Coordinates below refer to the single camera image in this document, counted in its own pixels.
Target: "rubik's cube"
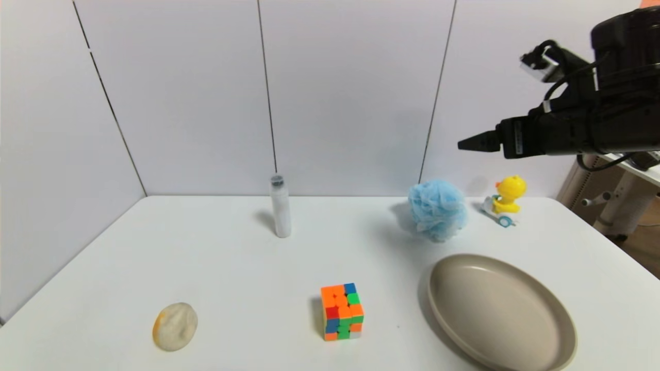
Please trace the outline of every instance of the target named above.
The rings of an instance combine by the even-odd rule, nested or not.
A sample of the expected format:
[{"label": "rubik's cube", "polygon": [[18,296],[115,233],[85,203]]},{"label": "rubik's cube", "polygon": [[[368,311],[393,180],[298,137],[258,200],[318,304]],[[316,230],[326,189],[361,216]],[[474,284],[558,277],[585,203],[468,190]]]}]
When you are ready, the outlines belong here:
[{"label": "rubik's cube", "polygon": [[321,287],[325,340],[357,339],[364,312],[354,283]]}]

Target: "clear bottle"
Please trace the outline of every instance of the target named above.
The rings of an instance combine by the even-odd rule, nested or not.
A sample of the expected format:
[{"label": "clear bottle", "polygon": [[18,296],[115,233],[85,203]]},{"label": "clear bottle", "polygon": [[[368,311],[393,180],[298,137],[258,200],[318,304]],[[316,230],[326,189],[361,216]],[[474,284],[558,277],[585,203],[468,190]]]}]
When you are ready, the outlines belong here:
[{"label": "clear bottle", "polygon": [[291,210],[288,202],[288,187],[284,177],[275,174],[271,177],[271,200],[273,201],[273,218],[275,234],[285,238],[291,235]]}]

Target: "yellow rubber duck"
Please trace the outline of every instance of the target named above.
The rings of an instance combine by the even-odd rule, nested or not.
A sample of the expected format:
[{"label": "yellow rubber duck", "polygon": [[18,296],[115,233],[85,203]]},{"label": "yellow rubber duck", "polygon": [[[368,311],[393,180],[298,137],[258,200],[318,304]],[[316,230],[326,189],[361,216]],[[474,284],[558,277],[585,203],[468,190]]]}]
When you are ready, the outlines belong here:
[{"label": "yellow rubber duck", "polygon": [[517,213],[520,206],[515,204],[515,200],[525,194],[527,184],[519,176],[510,176],[501,182],[495,183],[498,195],[492,199],[493,213]]}]

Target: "green sticker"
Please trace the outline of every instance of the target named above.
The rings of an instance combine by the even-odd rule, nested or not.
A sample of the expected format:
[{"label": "green sticker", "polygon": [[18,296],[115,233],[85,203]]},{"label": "green sticker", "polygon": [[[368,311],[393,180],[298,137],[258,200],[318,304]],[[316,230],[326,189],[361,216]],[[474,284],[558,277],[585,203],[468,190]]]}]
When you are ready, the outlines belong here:
[{"label": "green sticker", "polygon": [[348,294],[347,298],[350,305],[360,303],[360,297],[357,294]]}]

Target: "desk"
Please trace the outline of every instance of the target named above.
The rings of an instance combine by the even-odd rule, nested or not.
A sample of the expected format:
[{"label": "desk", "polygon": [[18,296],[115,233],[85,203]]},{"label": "desk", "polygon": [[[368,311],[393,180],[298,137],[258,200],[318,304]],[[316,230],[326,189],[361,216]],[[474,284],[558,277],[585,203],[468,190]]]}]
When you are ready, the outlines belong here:
[{"label": "desk", "polygon": [[[621,157],[620,154],[605,154],[601,156],[602,159],[607,161],[617,160]],[[633,167],[631,164],[628,164],[627,161],[621,162],[618,167],[624,169],[625,171],[640,177],[641,179],[646,180],[649,183],[654,184],[656,187],[660,187],[660,165],[654,166],[647,171],[641,171]]]},{"label": "desk", "polygon": [[[620,157],[619,154],[611,153],[601,156],[607,161]],[[654,166],[647,171],[638,170],[626,161],[618,166],[626,172],[616,189],[612,190],[612,199],[593,227],[606,236],[616,236],[620,240],[635,231],[640,218],[660,191],[660,166]]]},{"label": "desk", "polygon": [[[0,329],[0,370],[482,370],[430,315],[437,260],[477,253],[536,277],[571,314],[566,370],[660,369],[660,281],[551,199],[520,201],[502,228],[468,199],[444,244],[413,227],[402,197],[292,197],[280,239],[268,197],[148,197],[85,248]],[[326,343],[319,288],[355,282],[361,339]],[[192,342],[157,349],[159,311],[190,303]]]}]

